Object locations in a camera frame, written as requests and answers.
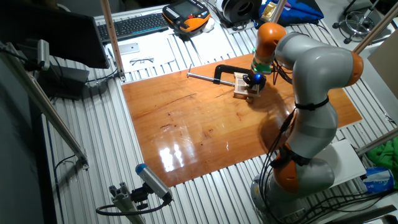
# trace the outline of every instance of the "blue light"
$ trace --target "blue light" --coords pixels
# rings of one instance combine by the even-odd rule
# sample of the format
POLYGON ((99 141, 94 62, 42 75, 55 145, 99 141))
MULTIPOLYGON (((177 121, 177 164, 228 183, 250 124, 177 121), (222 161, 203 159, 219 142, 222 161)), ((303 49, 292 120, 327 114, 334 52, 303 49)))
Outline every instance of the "blue light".
POLYGON ((262 78, 262 75, 261 75, 261 74, 255 74, 255 75, 254 75, 254 83, 255 83, 255 84, 260 84, 261 78, 262 78))

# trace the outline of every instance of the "keyboard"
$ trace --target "keyboard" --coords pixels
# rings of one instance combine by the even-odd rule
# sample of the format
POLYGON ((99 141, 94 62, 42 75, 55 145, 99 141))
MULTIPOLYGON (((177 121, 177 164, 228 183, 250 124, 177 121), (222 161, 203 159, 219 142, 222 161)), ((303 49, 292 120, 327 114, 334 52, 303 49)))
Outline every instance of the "keyboard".
MULTIPOLYGON (((162 32, 169 28, 162 13, 139 16, 114 22, 113 24, 118 40, 126 40, 154 32, 162 32)), ((111 42, 106 25, 98 26, 98 31, 103 44, 111 42)))

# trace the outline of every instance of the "metal rod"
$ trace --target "metal rod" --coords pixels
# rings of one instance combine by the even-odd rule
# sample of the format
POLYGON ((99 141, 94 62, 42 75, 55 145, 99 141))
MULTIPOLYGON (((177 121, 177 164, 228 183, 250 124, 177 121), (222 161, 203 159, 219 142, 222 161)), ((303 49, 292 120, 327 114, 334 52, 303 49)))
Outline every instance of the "metal rod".
MULTIPOLYGON (((7 50, 18 54, 12 44, 7 44, 7 50)), ((61 117, 52 106, 50 100, 47 98, 43 89, 37 83, 36 79, 32 76, 31 72, 25 71, 25 68, 21 61, 11 55, 0 53, 0 57, 7 65, 8 69, 18 79, 19 83, 24 87, 30 98, 40 108, 45 117, 51 122, 52 126, 57 130, 61 138, 68 144, 70 149, 76 154, 76 156, 83 163, 83 168, 88 168, 86 152, 77 143, 75 137, 62 121, 61 117)))
POLYGON ((378 35, 393 18, 398 14, 398 2, 390 9, 390 11, 384 16, 384 18, 373 28, 373 30, 366 35, 366 37, 355 47, 354 53, 360 54, 366 46, 378 35))
POLYGON ((391 139, 395 138, 398 136, 398 128, 395 128, 394 130, 388 132, 387 134, 384 134, 380 137, 378 137, 376 140, 370 142, 369 144, 365 145, 364 147, 358 149, 356 152, 360 156, 364 153, 367 153, 368 151, 374 149, 375 147, 378 147, 391 139))
MULTIPOLYGON (((190 73, 190 72, 187 72, 187 77, 200 78, 202 80, 211 81, 211 82, 213 82, 215 80, 214 78, 206 77, 203 75, 197 75, 197 74, 190 73)), ((223 80, 220 80, 220 84, 235 86, 235 83, 231 83, 231 82, 227 82, 227 81, 223 81, 223 80)))
POLYGON ((108 29, 109 39, 111 40, 113 55, 116 61, 116 67, 118 68, 119 76, 122 81, 126 80, 124 76, 124 69, 122 58, 120 56, 118 38, 116 37, 116 31, 114 29, 111 8, 108 0, 101 0, 102 11, 104 12, 104 18, 106 22, 106 28, 108 29))
POLYGON ((287 0, 279 0, 278 4, 276 5, 274 15, 272 16, 271 22, 278 23, 278 19, 284 10, 287 0))

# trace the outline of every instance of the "glossy wooden surface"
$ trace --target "glossy wooden surface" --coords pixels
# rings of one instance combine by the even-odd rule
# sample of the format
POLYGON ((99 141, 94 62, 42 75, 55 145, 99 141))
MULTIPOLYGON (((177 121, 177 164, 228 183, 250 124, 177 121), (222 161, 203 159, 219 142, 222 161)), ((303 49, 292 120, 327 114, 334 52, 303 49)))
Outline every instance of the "glossy wooden surface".
MULTIPOLYGON (((193 68, 212 77, 219 64, 249 68, 252 55, 193 68)), ((221 78, 233 82, 232 74, 221 78)), ((233 87, 187 78, 187 71, 122 86, 145 163, 167 184, 177 185, 264 154, 292 111, 294 94, 269 77, 252 104, 233 98, 233 87)), ((345 92, 331 90, 339 127, 362 119, 345 92)))

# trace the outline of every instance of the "orange controller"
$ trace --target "orange controller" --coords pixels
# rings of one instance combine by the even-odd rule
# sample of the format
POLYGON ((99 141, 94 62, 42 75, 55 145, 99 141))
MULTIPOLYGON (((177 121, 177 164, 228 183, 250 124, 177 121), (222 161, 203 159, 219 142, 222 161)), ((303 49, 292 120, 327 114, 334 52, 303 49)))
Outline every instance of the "orange controller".
POLYGON ((200 32, 210 18, 210 12, 196 0, 181 0, 163 8, 169 27, 180 34, 200 32))

